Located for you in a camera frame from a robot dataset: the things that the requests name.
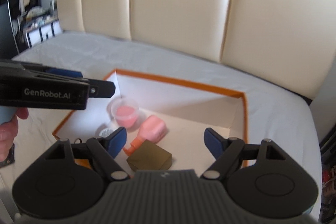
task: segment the beige headboard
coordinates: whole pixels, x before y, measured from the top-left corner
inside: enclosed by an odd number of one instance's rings
[[[336,52],[336,0],[57,0],[64,30],[149,42],[313,99]]]

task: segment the human hand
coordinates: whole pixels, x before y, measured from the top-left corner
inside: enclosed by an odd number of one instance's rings
[[[0,162],[7,158],[13,145],[14,138],[18,132],[18,117],[23,120],[27,119],[28,109],[26,107],[19,108],[10,122],[0,125]]]

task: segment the mattress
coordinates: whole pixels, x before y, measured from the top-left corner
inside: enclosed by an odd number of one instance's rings
[[[318,138],[309,106],[299,96],[241,71],[138,42],[66,32],[19,55],[16,60],[41,62],[102,79],[114,68],[186,79],[243,91],[248,98],[249,142],[270,138],[293,157],[316,181],[321,193]],[[66,110],[30,109],[20,121],[15,139],[16,162],[0,169],[0,198],[10,215],[10,189],[15,179],[55,140],[51,133],[68,114]],[[318,219],[319,198],[311,212]]]

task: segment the gray ridged surface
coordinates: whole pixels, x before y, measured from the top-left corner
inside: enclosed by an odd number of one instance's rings
[[[88,211],[63,220],[22,216],[24,224],[313,224],[304,215],[286,220],[254,216],[231,201],[217,181],[198,179],[193,170],[140,171],[134,179],[111,183]]]

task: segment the plastic cup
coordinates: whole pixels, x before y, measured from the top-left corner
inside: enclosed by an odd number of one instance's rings
[[[111,114],[119,126],[128,129],[138,120],[138,103],[131,98],[118,98],[111,105]]]

